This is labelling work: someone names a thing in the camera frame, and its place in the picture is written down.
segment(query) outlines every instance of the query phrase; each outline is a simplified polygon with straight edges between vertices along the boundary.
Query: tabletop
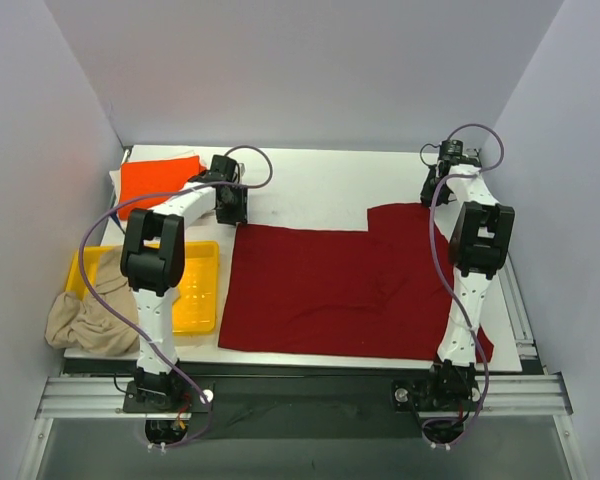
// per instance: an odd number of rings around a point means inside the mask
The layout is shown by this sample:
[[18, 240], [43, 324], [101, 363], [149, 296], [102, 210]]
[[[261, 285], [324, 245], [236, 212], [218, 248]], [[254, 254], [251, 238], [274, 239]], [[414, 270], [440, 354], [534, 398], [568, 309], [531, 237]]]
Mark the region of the tabletop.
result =
[[[203, 163], [209, 165], [214, 154], [224, 154], [226, 150], [221, 147], [136, 145], [128, 161], [166, 160], [197, 154]], [[274, 175], [265, 188], [249, 192], [249, 222], [254, 224], [366, 231], [368, 208], [389, 203], [419, 202], [420, 190], [427, 175], [427, 168], [420, 162], [417, 153], [298, 149], [265, 151], [273, 162]], [[232, 157], [246, 167], [243, 183], [259, 183], [266, 178], [268, 167], [258, 153], [240, 150]], [[435, 161], [433, 154], [425, 154], [424, 158], [430, 163]], [[457, 202], [436, 209], [436, 224], [447, 238], [453, 231], [459, 211]], [[213, 240], [218, 243], [220, 267], [216, 328], [208, 335], [176, 337], [176, 349], [181, 361], [403, 369], [428, 369], [431, 366], [432, 362], [423, 360], [240, 352], [219, 348], [218, 335], [229, 287], [234, 239], [235, 228], [218, 225], [213, 215], [201, 218], [186, 230], [187, 241]], [[123, 233], [109, 220], [101, 244], [120, 245], [122, 242]], [[489, 369], [521, 371], [497, 275], [485, 298], [481, 324], [494, 344]], [[67, 349], [65, 357], [101, 358], [76, 348]], [[137, 353], [116, 358], [135, 359]]]

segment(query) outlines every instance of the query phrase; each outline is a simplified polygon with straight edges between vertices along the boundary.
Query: dark red fabric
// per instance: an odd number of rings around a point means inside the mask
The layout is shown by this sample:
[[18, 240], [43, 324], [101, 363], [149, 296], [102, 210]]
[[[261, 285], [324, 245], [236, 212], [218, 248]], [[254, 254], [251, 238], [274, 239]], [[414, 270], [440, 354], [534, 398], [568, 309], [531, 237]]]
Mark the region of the dark red fabric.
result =
[[[431, 261], [428, 212], [385, 205], [368, 221], [369, 232], [240, 226], [218, 345], [433, 360], [451, 300]], [[481, 343], [490, 358], [493, 346]]]

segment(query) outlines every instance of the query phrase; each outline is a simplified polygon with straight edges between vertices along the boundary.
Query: white wall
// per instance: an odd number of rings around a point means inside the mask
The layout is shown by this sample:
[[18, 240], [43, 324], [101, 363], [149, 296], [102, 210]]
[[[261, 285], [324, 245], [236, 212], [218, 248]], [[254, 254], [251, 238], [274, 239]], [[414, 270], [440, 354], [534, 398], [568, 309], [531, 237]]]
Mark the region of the white wall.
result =
[[561, 3], [47, 0], [126, 144], [367, 150], [492, 125]]
[[15, 478], [58, 356], [46, 316], [121, 149], [41, 0], [0, 1], [0, 480]]
[[[489, 180], [515, 206], [511, 252], [540, 355], [564, 373], [600, 478], [600, 0], [566, 0], [496, 130]], [[490, 160], [496, 154], [488, 143]]]

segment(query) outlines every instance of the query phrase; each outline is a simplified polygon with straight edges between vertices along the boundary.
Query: orange cloth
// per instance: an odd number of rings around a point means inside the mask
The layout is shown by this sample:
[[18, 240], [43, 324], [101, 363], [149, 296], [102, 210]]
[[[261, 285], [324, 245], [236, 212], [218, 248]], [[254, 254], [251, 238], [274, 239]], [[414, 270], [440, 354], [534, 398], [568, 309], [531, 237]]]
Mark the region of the orange cloth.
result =
[[[119, 203], [147, 193], [175, 192], [180, 190], [187, 180], [204, 170], [197, 155], [173, 160], [125, 163], [120, 167]], [[151, 208], [167, 198], [169, 197], [140, 200], [122, 207], [118, 210], [118, 216], [121, 220], [126, 220], [134, 208]]]

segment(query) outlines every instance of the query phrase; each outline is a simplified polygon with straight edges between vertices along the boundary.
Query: beige towel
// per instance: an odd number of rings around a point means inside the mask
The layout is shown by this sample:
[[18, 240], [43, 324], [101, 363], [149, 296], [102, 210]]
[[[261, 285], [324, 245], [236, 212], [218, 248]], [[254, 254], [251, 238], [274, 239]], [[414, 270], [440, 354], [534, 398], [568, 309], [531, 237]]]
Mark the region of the beige towel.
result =
[[[120, 273], [122, 248], [100, 257], [95, 289], [106, 302], [138, 323], [136, 302]], [[115, 356], [138, 350], [138, 334], [107, 312], [90, 293], [80, 301], [74, 292], [58, 296], [49, 312], [45, 339], [54, 348], [81, 347], [99, 355]]]

